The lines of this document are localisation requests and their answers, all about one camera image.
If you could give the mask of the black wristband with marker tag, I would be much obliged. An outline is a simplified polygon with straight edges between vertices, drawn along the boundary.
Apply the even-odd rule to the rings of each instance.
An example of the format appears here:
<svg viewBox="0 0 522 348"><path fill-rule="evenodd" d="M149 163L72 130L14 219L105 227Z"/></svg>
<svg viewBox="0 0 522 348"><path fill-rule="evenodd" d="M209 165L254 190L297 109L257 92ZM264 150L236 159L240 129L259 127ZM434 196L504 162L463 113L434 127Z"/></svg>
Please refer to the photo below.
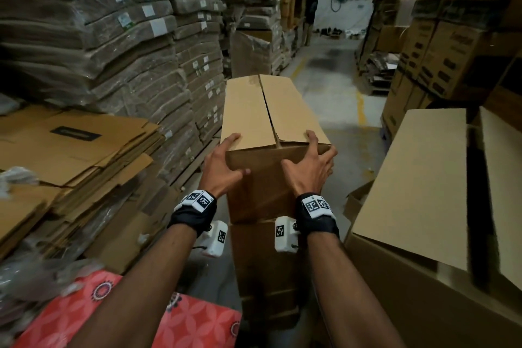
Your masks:
<svg viewBox="0 0 522 348"><path fill-rule="evenodd" d="M307 192L296 198L294 216L297 230L305 238L311 233L329 233L340 237L330 205L319 194Z"/></svg>
<svg viewBox="0 0 522 348"><path fill-rule="evenodd" d="M217 210L217 198L205 190L194 190L174 208L167 228L184 224L196 232L197 237L211 229Z"/></svg>

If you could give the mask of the stack of printed cardboard boxes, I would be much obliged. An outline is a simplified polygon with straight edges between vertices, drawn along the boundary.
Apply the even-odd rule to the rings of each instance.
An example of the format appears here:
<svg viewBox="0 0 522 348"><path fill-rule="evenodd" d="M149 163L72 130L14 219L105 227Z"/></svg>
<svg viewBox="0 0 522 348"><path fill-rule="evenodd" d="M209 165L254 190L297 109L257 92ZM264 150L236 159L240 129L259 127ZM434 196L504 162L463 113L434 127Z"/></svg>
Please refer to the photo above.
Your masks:
<svg viewBox="0 0 522 348"><path fill-rule="evenodd" d="M415 0L382 113L393 140L411 109L483 103L522 49L522 0Z"/></svg>

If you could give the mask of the brown cardboard box under stack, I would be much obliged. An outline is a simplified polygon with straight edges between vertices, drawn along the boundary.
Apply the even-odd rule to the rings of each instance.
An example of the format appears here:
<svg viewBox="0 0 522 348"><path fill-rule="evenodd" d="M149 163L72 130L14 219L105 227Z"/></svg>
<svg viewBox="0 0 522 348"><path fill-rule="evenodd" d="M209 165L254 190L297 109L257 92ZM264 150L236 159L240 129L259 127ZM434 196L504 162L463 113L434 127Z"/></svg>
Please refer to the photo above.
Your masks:
<svg viewBox="0 0 522 348"><path fill-rule="evenodd" d="M296 326L309 293L303 252L275 250L275 221L229 226L243 318L254 331Z"/></svg>

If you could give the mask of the person's left forearm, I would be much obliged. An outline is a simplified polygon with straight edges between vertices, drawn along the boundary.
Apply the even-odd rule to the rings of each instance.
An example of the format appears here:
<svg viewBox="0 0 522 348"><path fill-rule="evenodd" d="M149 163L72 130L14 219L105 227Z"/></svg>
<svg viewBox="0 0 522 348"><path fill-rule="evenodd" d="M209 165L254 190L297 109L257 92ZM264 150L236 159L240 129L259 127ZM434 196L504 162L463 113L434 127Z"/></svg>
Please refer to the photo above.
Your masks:
<svg viewBox="0 0 522 348"><path fill-rule="evenodd" d="M196 239L190 226L169 227L102 300L67 348L151 348Z"/></svg>

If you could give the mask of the distant stacks of cardboard bundles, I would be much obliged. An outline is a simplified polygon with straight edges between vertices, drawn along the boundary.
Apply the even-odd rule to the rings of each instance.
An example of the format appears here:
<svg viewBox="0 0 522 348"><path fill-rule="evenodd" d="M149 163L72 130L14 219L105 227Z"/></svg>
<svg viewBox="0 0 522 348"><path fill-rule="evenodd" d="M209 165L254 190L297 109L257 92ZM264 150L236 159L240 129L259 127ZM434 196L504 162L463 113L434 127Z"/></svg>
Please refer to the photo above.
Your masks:
<svg viewBox="0 0 522 348"><path fill-rule="evenodd" d="M306 0L220 0L228 78L280 74L301 47Z"/></svg>

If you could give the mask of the stacks of wrapped cardboard bundles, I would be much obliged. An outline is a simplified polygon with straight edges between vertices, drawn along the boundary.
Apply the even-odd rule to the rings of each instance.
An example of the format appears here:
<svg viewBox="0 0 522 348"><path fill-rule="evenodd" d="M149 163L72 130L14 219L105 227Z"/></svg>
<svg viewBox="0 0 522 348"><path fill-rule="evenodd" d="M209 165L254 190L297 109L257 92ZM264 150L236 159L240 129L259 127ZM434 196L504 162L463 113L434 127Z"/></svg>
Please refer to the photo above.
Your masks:
<svg viewBox="0 0 522 348"><path fill-rule="evenodd" d="M219 0L0 0L2 103L145 118L167 182L204 146L196 91L222 84Z"/></svg>

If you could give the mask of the person's left hand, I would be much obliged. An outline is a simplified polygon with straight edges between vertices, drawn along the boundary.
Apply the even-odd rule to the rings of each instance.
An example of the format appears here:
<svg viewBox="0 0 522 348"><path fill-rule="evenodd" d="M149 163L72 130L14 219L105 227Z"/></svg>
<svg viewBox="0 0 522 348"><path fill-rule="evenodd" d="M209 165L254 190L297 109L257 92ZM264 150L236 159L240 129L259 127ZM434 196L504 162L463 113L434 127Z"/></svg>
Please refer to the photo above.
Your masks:
<svg viewBox="0 0 522 348"><path fill-rule="evenodd" d="M231 181L231 169L226 163L226 152L241 137L233 133L225 138L213 151L205 157L199 190L205 190L219 199L239 181Z"/></svg>

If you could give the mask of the wooden pallet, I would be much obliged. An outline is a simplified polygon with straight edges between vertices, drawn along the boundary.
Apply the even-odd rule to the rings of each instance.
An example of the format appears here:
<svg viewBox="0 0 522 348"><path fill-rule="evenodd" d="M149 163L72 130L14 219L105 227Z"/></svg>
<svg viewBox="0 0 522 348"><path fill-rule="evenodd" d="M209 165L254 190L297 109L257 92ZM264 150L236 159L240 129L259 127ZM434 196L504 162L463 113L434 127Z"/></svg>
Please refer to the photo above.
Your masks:
<svg viewBox="0 0 522 348"><path fill-rule="evenodd" d="M171 187L177 193L183 194L186 190L186 186L191 185L190 181L193 176L201 172L201 167L204 163L205 157L210 154L219 143L220 139L215 135L212 140L203 147L194 160L188 164L179 177L172 182Z"/></svg>

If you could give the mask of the pile of flattened cardboard sheets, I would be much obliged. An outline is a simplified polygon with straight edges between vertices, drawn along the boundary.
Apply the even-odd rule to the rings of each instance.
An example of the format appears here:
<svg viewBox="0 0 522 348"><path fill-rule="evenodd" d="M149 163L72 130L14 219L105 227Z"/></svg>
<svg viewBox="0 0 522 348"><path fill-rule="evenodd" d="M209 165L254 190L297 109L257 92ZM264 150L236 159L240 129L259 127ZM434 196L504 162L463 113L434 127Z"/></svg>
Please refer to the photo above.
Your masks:
<svg viewBox="0 0 522 348"><path fill-rule="evenodd" d="M0 266L77 257L165 141L142 118L40 105L0 116Z"/></svg>

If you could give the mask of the red patterned cloth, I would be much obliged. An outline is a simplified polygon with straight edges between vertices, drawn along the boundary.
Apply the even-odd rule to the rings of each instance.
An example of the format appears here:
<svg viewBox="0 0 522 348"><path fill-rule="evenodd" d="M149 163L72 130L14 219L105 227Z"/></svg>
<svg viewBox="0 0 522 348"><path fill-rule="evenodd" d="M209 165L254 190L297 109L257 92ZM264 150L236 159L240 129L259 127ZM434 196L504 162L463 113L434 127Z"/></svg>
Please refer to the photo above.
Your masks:
<svg viewBox="0 0 522 348"><path fill-rule="evenodd" d="M75 280L72 293L53 299L11 348L66 348L121 275L95 271ZM234 348L242 314L174 292L151 348Z"/></svg>

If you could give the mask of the person's right hand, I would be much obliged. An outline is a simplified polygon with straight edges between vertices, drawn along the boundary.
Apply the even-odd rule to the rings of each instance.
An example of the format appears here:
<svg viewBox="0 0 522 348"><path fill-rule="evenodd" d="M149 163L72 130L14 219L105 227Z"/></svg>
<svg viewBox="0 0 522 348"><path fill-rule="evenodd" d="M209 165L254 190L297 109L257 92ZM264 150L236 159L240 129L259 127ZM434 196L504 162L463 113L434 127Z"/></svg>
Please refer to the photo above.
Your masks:
<svg viewBox="0 0 522 348"><path fill-rule="evenodd" d="M300 170L300 181L296 184L288 184L295 197L312 192L320 194L330 175L333 174L333 165L322 165L318 152L318 138L312 130L306 130L309 146L304 158L297 163Z"/></svg>

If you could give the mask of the clear plastic wrap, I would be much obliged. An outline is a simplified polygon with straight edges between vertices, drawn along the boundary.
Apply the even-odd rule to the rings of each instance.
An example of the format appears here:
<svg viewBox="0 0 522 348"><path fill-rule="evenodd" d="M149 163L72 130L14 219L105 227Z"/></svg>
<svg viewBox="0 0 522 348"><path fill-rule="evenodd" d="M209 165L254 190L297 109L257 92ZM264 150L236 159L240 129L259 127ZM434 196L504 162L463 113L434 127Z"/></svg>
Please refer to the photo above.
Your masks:
<svg viewBox="0 0 522 348"><path fill-rule="evenodd" d="M78 279L103 268L82 256L94 240L80 235L62 247L30 235L0 262L0 348L12 345L52 299L79 290Z"/></svg>

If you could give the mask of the brown cardboard box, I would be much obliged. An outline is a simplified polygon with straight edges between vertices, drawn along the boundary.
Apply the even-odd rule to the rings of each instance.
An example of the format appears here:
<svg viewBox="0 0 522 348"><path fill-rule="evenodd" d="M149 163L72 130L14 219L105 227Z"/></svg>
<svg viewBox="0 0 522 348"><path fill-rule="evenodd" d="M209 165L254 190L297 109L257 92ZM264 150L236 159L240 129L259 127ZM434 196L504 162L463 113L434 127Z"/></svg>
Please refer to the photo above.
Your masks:
<svg viewBox="0 0 522 348"><path fill-rule="evenodd" d="M243 318L254 331L296 326L309 293L303 252L275 250L275 221L229 226Z"/></svg>
<svg viewBox="0 0 522 348"><path fill-rule="evenodd" d="M221 140L232 133L241 137L226 152L226 163L232 170L251 171L226 195L231 224L293 214L295 196L281 161L297 164L304 158L308 130L315 132L320 154L330 148L316 115L290 78L259 74L227 81Z"/></svg>

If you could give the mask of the person's right forearm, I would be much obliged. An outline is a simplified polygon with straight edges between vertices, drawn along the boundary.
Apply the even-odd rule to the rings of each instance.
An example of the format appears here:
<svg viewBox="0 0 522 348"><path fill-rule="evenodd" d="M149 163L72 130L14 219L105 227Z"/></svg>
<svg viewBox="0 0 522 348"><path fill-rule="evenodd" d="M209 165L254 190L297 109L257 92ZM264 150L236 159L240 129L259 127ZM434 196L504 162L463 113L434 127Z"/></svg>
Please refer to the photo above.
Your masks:
<svg viewBox="0 0 522 348"><path fill-rule="evenodd" d="M406 348L339 238L307 237L317 299L334 348Z"/></svg>

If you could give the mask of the large open cardboard box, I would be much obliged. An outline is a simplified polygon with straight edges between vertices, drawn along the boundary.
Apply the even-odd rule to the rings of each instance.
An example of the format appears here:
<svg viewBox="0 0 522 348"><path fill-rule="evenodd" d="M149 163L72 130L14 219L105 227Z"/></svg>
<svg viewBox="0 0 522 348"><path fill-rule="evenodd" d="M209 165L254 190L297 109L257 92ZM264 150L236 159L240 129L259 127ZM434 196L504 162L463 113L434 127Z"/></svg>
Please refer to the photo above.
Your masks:
<svg viewBox="0 0 522 348"><path fill-rule="evenodd" d="M347 249L408 348L522 348L522 132L409 110Z"/></svg>

